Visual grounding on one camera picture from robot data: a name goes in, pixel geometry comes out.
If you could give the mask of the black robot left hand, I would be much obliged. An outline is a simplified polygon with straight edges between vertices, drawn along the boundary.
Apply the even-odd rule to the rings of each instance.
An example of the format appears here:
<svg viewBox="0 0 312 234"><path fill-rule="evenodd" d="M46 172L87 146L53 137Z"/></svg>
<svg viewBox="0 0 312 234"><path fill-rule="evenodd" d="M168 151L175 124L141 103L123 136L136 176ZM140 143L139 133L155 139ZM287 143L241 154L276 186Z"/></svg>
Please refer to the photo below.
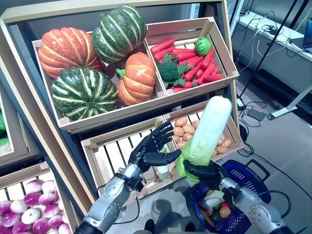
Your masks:
<svg viewBox="0 0 312 234"><path fill-rule="evenodd" d="M174 162L181 155L181 150L161 152L165 144L172 140L172 130L173 126L169 121L155 128L131 152L128 163L135 164L141 172L146 172L151 166L165 166Z"/></svg>

